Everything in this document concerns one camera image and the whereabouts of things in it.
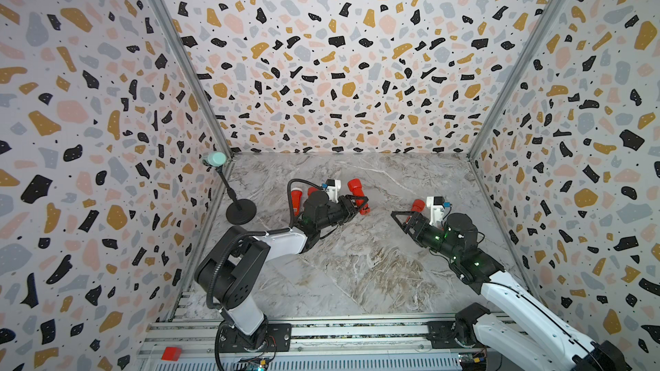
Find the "red flashlight white rim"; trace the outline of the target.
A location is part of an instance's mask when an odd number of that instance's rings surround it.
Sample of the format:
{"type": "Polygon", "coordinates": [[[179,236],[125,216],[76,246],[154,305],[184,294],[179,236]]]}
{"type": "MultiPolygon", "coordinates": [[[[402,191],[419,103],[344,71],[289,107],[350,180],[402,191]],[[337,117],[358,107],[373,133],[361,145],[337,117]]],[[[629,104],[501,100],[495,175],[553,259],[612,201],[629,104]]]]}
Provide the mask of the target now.
{"type": "Polygon", "coordinates": [[[298,216],[300,213],[302,196],[303,191],[300,188],[293,188],[290,192],[291,206],[294,216],[298,216]]]}

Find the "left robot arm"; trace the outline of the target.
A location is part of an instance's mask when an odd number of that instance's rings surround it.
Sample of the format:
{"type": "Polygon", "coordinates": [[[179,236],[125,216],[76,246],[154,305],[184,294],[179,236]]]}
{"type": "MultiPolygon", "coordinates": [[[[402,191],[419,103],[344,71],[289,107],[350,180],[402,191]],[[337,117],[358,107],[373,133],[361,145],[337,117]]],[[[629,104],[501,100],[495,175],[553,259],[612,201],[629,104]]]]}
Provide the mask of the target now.
{"type": "Polygon", "coordinates": [[[206,292],[206,307],[221,314],[215,351],[256,352],[278,342],[269,331],[269,320],[251,296],[266,262],[283,256],[304,254],[326,238],[325,228],[349,223],[368,208],[362,195],[331,198],[315,190],[297,211],[293,195],[288,198],[290,226],[275,230],[248,231],[233,226],[202,260],[194,280],[206,292]]]}

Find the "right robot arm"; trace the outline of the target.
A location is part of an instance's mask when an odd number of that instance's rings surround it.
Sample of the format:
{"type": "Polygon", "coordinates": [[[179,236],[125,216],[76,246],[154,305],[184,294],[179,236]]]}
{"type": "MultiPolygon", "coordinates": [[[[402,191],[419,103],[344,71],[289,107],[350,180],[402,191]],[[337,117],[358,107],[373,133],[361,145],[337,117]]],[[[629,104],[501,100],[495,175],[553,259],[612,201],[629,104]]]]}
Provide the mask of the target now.
{"type": "Polygon", "coordinates": [[[455,316],[450,336],[460,346],[483,345],[522,370],[625,370],[623,353],[570,326],[527,292],[500,262],[479,247],[478,228],[462,213],[436,225],[419,211],[391,214],[418,246],[438,254],[477,295],[506,313],[520,330],[473,303],[455,316]]]}

